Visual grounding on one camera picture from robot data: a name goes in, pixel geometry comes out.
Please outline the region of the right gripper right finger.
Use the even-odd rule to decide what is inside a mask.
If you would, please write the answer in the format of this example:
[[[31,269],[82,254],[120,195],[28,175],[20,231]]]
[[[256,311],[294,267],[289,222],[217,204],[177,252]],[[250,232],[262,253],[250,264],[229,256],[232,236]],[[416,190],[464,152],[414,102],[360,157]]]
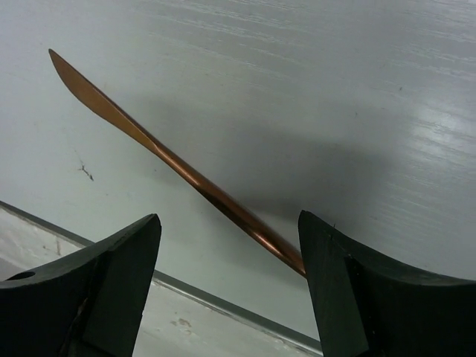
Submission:
[[[298,233],[325,356],[473,356],[475,282],[402,263],[309,211]]]

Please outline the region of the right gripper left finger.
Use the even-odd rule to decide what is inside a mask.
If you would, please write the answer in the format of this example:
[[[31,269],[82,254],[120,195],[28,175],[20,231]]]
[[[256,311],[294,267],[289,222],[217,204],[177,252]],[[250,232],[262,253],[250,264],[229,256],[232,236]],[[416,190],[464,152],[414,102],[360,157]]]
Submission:
[[[153,213],[1,282],[1,355],[131,356],[160,241]]]

